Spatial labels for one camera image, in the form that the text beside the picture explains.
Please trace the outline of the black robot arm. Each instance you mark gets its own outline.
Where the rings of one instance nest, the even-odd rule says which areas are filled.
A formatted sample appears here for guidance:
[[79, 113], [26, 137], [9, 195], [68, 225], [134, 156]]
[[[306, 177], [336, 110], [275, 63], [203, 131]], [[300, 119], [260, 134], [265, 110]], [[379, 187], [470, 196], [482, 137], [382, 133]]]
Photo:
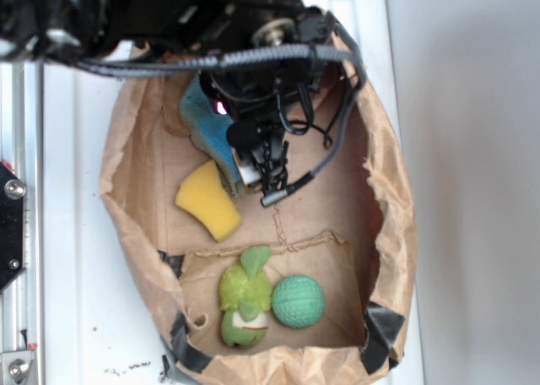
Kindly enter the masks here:
[[265, 193], [288, 181], [286, 118], [308, 101], [325, 67], [297, 46], [326, 45], [335, 21], [302, 0], [1, 0], [1, 58], [48, 60], [90, 72], [149, 78], [181, 70], [234, 120], [227, 138]]

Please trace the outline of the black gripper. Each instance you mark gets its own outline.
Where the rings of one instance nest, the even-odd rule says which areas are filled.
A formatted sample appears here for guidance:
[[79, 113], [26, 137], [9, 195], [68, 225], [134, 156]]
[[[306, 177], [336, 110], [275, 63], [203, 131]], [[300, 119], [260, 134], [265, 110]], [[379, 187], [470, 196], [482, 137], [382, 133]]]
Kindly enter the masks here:
[[[226, 138], [246, 187], [260, 182], [264, 194], [285, 188], [289, 179], [286, 133], [304, 135], [314, 127], [311, 93], [320, 90], [324, 66], [307, 59], [279, 60], [236, 70], [202, 70], [200, 85], [221, 101], [233, 119]], [[256, 149], [256, 167], [236, 149]]]

